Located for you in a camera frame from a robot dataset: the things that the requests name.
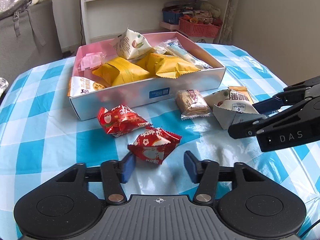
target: red snack package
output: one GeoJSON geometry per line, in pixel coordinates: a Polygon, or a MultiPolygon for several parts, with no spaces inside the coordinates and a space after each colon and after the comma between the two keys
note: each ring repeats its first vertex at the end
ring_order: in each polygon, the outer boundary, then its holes
{"type": "Polygon", "coordinates": [[[100,108],[97,119],[107,134],[114,137],[129,133],[140,127],[151,125],[129,107],[119,105],[111,111],[100,108]]]}
{"type": "Polygon", "coordinates": [[[146,162],[162,164],[163,160],[179,145],[182,136],[161,128],[146,127],[128,150],[146,162]]]}

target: blue and white checkered tablecloth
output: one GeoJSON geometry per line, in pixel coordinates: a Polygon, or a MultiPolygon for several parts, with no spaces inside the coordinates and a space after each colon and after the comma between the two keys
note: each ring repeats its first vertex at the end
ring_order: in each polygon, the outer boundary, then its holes
{"type": "MultiPolygon", "coordinates": [[[[247,86],[254,100],[266,99],[286,85],[245,51],[234,46],[200,44],[226,67],[222,84],[247,86]]],[[[141,130],[114,138],[104,133],[97,119],[79,121],[67,97],[68,82],[75,58],[35,67],[21,74],[9,89],[0,107],[0,238],[21,236],[13,208],[24,194],[77,162],[100,165],[122,159],[141,130]]],[[[214,117],[180,119],[175,101],[168,99],[134,110],[155,127],[183,136],[180,146],[163,165],[137,161],[130,181],[123,185],[130,194],[189,194],[192,184],[183,167],[183,153],[191,150],[198,159],[212,159],[223,166],[245,162],[297,194],[306,204],[307,218],[301,232],[320,218],[319,143],[262,153],[256,138],[234,140],[214,117]]],[[[103,198],[100,183],[89,189],[103,198]]],[[[221,183],[218,197],[228,192],[221,183]]],[[[306,239],[320,237],[315,227],[306,239]]]]}

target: blue basket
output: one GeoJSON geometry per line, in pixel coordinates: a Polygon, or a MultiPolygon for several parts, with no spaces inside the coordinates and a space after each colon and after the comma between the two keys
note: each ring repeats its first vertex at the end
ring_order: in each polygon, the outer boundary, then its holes
{"type": "Polygon", "coordinates": [[[163,11],[163,21],[170,24],[179,24],[179,17],[183,17],[183,13],[173,13],[163,11]]]}

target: pink plastic basket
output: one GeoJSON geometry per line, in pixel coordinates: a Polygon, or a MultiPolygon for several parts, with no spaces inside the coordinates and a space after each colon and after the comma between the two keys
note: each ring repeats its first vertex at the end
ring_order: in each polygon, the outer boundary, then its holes
{"type": "Polygon", "coordinates": [[[220,28],[216,25],[191,23],[181,17],[179,18],[179,29],[192,37],[215,38],[218,36],[220,28]]]}

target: tablecloth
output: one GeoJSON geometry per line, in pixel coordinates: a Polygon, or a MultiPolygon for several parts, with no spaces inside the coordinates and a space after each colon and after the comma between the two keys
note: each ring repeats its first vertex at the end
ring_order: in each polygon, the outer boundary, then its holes
{"type": "MultiPolygon", "coordinates": [[[[286,85],[247,52],[234,47],[199,44],[226,67],[218,89],[247,86],[253,100],[266,99],[286,85]]],[[[79,121],[67,97],[68,82],[75,58],[35,67],[21,74],[12,84],[0,107],[0,238],[21,236],[13,218],[13,208],[24,194],[77,162],[100,165],[109,159],[122,159],[141,130],[119,138],[103,132],[97,119],[79,121]]],[[[211,159],[223,166],[245,162],[297,194],[306,204],[307,217],[301,232],[320,217],[319,143],[262,153],[255,137],[234,140],[214,117],[182,121],[174,99],[134,108],[155,127],[183,136],[162,165],[137,160],[127,184],[130,194],[189,194],[192,184],[183,167],[183,153],[191,150],[198,159],[211,159]]],[[[103,198],[100,183],[89,190],[103,198]]],[[[220,183],[217,196],[230,190],[220,183]]],[[[306,239],[316,239],[315,227],[306,239]]]]}

